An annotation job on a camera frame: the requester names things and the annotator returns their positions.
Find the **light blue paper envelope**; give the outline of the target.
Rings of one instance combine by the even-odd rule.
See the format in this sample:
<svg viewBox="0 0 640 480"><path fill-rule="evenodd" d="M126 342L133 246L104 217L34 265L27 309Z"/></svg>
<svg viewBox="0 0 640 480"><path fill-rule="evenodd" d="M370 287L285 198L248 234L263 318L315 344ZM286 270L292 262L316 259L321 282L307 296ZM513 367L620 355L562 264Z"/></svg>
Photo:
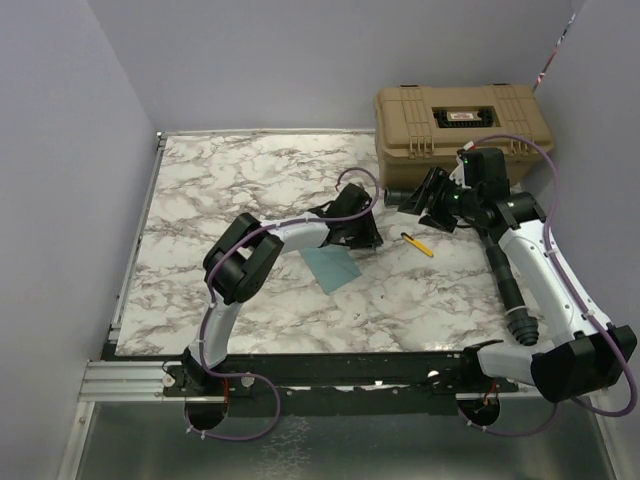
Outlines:
<svg viewBox="0 0 640 480"><path fill-rule="evenodd" d="M300 255L326 295L362 275L347 247L305 248Z"/></svg>

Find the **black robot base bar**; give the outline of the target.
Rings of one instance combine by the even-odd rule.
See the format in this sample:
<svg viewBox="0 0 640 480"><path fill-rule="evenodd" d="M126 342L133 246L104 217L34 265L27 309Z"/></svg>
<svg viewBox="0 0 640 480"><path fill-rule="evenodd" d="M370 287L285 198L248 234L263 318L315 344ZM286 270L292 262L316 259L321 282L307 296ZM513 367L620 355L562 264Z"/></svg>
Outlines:
<svg viewBox="0 0 640 480"><path fill-rule="evenodd" d="M460 400L491 404L515 383L470 373L460 351L350 354L231 354L229 380L201 388L179 357L116 357L88 366L81 394L103 402L171 402L195 416L271 418L426 413L454 415Z"/></svg>

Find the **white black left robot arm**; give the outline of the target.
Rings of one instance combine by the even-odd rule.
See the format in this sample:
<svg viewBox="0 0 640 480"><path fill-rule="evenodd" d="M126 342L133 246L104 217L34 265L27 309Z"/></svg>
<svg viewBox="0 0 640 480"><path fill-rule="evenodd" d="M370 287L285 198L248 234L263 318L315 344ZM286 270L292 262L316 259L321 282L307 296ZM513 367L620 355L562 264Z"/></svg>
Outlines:
<svg viewBox="0 0 640 480"><path fill-rule="evenodd" d="M379 196L379 191L369 195L349 183L334 200L297 217L263 223L243 213L231 223L203 260L210 300L195 340L181 359L186 382L195 392L214 392L226 376L217 366L227 357L236 318L281 256L329 246L376 249L382 245L372 213Z"/></svg>

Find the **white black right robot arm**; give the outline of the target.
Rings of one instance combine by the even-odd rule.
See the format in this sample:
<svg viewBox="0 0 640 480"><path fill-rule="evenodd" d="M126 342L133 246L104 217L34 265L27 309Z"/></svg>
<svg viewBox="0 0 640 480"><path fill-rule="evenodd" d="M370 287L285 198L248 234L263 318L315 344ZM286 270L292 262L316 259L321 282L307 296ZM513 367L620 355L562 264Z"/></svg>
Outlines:
<svg viewBox="0 0 640 480"><path fill-rule="evenodd" d="M553 240L550 215L531 194L511 191L500 149L464 147L452 172L431 168L399 210L445 232L465 221L481 237L516 342L467 348L459 367L467 389L504 377L559 403L625 377L636 404L628 365L636 335L589 298Z"/></svg>

